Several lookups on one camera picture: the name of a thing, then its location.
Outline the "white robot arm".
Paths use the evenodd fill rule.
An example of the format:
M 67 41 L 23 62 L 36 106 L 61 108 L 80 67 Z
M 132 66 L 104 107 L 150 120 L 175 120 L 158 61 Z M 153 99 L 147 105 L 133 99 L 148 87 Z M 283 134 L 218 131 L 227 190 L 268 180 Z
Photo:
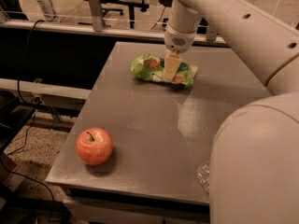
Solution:
M 298 32 L 245 0 L 173 0 L 165 44 L 188 50 L 205 18 L 243 62 L 209 159 L 211 224 L 299 224 Z

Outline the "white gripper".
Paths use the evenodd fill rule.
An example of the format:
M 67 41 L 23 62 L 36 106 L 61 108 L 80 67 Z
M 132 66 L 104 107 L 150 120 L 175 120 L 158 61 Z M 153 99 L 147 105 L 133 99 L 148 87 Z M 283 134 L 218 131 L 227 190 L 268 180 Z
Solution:
M 171 82 L 173 80 L 182 62 L 182 58 L 178 53 L 186 52 L 192 46 L 195 36 L 196 32 L 182 33 L 172 28 L 170 24 L 166 25 L 164 43 L 168 52 L 164 59 L 164 81 Z

